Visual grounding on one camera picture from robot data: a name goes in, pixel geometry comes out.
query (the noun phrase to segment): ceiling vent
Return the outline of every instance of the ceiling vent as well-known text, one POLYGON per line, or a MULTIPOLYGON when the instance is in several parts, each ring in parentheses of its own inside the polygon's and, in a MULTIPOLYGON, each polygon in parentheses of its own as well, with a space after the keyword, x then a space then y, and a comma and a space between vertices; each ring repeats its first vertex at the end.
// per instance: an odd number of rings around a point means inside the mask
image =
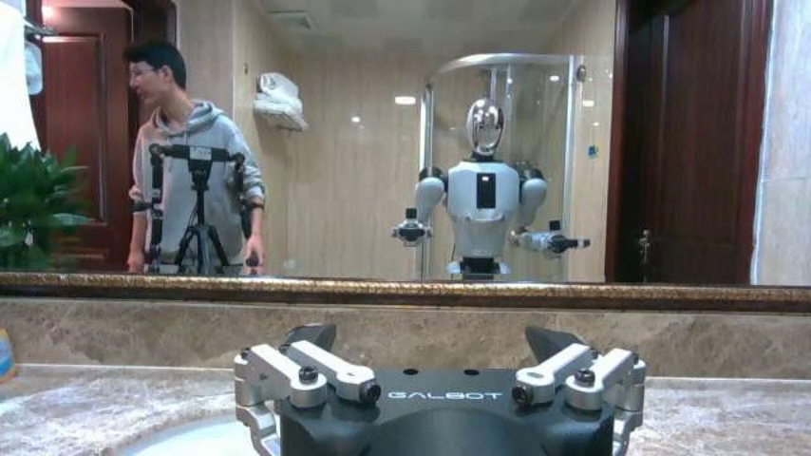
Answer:
POLYGON ((306 11, 274 11, 269 17, 289 31, 316 31, 316 24, 306 11))

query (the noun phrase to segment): hood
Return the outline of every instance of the hood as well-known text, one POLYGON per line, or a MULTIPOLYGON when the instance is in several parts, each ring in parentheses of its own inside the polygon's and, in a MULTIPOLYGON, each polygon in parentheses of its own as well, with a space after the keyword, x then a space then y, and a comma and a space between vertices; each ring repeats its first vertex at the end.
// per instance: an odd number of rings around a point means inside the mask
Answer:
POLYGON ((167 137, 171 136, 187 136, 199 130, 205 130, 214 123, 215 118, 222 114, 222 110, 218 109, 210 102, 201 100, 191 100, 193 108, 190 109, 189 119, 186 124, 179 130, 169 129, 161 116, 161 110, 154 109, 151 112, 151 124, 161 129, 167 137))

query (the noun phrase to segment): bottle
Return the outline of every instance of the bottle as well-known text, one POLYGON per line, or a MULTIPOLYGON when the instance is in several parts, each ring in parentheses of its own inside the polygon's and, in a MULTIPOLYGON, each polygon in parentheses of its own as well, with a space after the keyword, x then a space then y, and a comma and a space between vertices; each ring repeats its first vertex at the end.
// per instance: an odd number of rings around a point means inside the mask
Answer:
POLYGON ((15 366, 11 358, 11 340, 9 334, 0 328, 0 383, 15 375, 15 366))

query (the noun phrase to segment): towel rack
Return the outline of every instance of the towel rack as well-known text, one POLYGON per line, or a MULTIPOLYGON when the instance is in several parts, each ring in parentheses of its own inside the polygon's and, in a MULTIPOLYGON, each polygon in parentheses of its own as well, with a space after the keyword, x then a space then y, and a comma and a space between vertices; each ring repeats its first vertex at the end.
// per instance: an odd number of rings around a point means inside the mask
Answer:
POLYGON ((39 36, 55 36, 58 33, 49 27, 38 26, 31 23, 27 19, 22 19, 25 24, 25 35, 39 35, 39 36))

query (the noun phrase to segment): dark hair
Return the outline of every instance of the dark hair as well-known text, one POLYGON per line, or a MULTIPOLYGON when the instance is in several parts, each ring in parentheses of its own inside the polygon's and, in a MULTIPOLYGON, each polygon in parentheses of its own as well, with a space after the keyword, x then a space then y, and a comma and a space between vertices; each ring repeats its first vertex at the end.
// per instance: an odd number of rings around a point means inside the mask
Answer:
POLYGON ((130 45, 123 50, 123 60, 131 64, 145 62, 154 69, 167 67, 171 70, 174 84, 186 89, 186 63, 177 47, 167 41, 149 41, 130 45))

